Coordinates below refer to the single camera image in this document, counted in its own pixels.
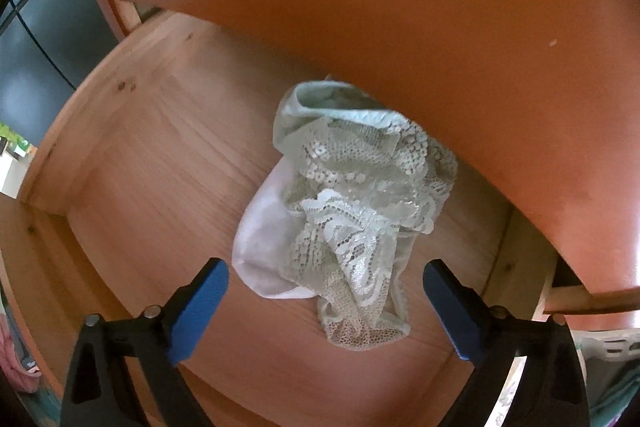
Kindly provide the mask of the plain white sock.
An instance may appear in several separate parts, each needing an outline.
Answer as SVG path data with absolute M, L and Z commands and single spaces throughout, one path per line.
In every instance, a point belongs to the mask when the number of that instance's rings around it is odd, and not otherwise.
M 316 295 L 281 273 L 288 252 L 302 231 L 304 217 L 295 217 L 284 195 L 298 172 L 282 157 L 247 205 L 235 233 L 232 267 L 241 281 L 266 299 L 309 299 Z

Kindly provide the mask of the mint lace underwear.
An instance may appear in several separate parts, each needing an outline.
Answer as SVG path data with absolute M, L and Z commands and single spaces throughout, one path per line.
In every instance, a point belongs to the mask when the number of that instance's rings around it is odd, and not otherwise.
M 351 84 L 299 83 L 273 145 L 294 170 L 286 210 L 302 221 L 280 265 L 317 298 L 330 343 L 371 350 L 410 333 L 400 281 L 416 238 L 433 232 L 454 182 L 454 153 Z

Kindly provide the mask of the white dollhouse shelf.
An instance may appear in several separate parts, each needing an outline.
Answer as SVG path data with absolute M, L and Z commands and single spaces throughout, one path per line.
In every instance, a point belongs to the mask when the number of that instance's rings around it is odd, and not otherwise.
M 617 329 L 605 332 L 572 332 L 576 348 L 585 360 L 627 362 L 640 357 L 638 329 Z

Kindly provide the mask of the dark blue cabinet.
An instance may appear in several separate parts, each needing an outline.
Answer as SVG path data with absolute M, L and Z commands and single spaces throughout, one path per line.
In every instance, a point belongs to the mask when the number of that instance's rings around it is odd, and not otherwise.
M 1 122 L 39 145 L 117 39 L 96 0 L 10 0 L 1 15 Z

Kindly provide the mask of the teal hanging garment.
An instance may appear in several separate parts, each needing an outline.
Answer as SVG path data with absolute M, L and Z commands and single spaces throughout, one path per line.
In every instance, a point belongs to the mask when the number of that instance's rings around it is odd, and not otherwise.
M 639 369 L 626 373 L 590 409 L 592 427 L 614 426 L 639 390 Z

